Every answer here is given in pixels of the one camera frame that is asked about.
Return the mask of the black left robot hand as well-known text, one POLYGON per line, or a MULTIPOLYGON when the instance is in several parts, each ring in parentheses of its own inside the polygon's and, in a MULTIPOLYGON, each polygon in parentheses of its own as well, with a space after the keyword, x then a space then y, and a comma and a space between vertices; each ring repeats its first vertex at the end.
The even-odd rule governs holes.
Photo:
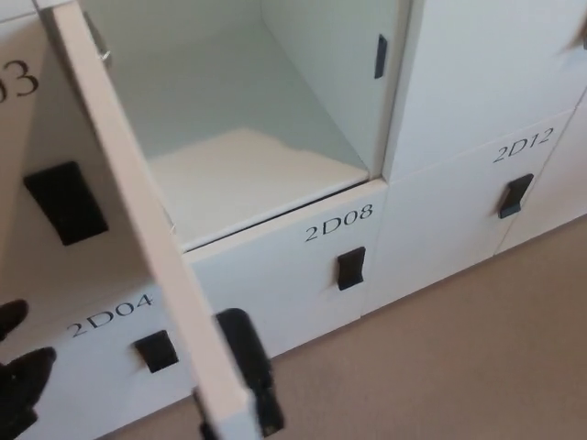
POLYGON ((56 350, 45 346, 1 364, 2 439, 17 439, 38 420, 35 406, 56 359, 56 350))

